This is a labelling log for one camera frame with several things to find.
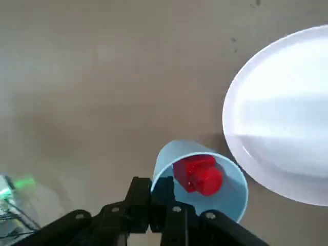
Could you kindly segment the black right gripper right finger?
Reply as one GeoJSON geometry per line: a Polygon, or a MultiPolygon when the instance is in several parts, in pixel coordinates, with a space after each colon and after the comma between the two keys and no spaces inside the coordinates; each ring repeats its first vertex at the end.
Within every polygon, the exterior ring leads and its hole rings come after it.
{"type": "Polygon", "coordinates": [[[174,195],[172,177],[160,178],[151,193],[150,228],[160,245],[268,245],[218,210],[200,215],[174,195]]]}

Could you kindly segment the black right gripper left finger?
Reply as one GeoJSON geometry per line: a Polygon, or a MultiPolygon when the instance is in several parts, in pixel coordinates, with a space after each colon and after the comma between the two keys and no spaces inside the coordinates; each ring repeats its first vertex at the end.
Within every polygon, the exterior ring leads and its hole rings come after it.
{"type": "Polygon", "coordinates": [[[72,211],[16,245],[127,245],[130,234],[148,229],[150,186],[149,178],[134,177],[123,201],[105,205],[95,216],[72,211]]]}

